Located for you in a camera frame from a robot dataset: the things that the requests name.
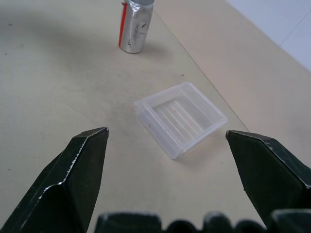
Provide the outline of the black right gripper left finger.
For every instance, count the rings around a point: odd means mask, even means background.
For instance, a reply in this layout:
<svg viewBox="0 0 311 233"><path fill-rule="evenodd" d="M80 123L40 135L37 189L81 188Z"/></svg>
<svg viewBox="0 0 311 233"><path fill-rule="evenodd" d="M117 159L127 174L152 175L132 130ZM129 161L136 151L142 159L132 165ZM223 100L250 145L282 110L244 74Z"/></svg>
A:
<svg viewBox="0 0 311 233"><path fill-rule="evenodd" d="M100 191L107 127L74 136L39 174L0 233L86 233Z"/></svg>

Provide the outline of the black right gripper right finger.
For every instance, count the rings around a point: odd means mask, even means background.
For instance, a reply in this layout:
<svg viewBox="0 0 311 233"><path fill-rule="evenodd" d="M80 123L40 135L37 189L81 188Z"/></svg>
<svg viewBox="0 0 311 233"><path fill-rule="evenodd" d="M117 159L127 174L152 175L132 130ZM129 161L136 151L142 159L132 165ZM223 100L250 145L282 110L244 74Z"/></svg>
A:
<svg viewBox="0 0 311 233"><path fill-rule="evenodd" d="M311 228L311 168L277 140L228 130L243 189L267 228Z"/></svg>

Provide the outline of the clear plastic tray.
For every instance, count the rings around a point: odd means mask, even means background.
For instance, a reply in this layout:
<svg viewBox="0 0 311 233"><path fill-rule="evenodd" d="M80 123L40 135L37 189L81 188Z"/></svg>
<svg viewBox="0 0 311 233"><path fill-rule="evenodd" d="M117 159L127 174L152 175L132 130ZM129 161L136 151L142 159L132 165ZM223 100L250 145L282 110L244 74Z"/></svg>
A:
<svg viewBox="0 0 311 233"><path fill-rule="evenodd" d="M171 159L186 154L227 123L227 117L191 82L138 100L134 107Z"/></svg>

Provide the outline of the silver foil tube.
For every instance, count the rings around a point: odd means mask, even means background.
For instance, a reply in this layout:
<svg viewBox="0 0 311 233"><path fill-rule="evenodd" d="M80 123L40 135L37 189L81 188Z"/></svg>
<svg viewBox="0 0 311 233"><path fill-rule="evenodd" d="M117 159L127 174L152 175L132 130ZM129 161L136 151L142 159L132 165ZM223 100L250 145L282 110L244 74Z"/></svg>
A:
<svg viewBox="0 0 311 233"><path fill-rule="evenodd" d="M155 0L123 0L118 46L127 53L141 52L152 19Z"/></svg>

